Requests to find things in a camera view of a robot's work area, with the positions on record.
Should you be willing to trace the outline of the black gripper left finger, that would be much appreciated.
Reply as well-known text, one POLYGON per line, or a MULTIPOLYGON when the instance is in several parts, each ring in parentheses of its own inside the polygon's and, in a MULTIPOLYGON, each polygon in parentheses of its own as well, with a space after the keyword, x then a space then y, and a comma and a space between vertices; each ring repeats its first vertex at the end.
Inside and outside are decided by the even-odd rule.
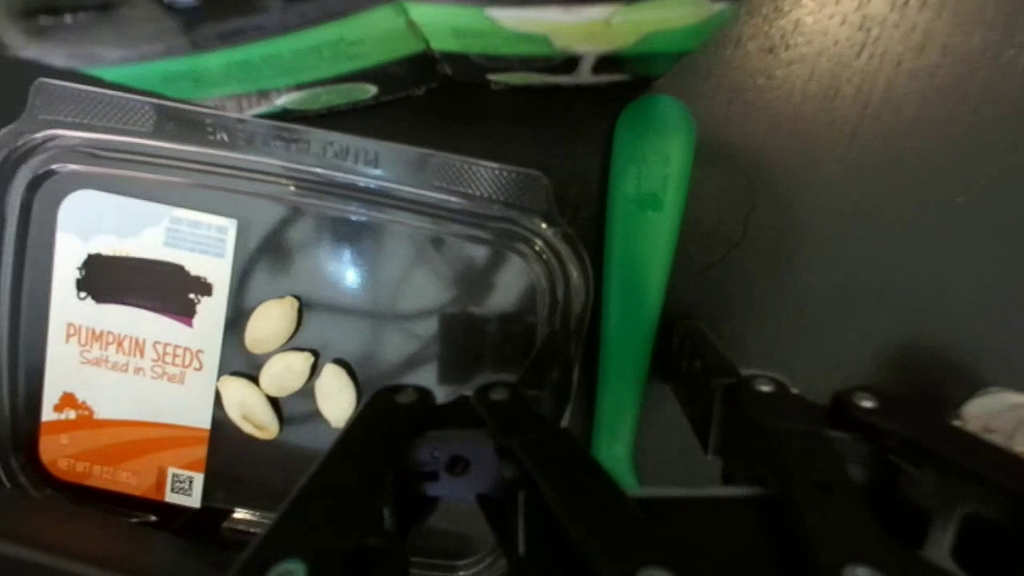
POLYGON ((477 430, 469 392, 483 384, 515 384, 548 418, 561 418, 561 353, 529 314, 446 314, 437 319, 437 425, 477 430))

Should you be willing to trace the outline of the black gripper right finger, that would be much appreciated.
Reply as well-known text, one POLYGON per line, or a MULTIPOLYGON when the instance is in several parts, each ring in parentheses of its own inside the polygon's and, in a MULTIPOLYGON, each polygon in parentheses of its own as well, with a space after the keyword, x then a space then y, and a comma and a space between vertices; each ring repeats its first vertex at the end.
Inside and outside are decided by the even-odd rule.
POLYGON ((693 437, 716 442, 721 392, 739 382, 736 362, 690 318, 659 327, 655 375, 673 386, 693 437))

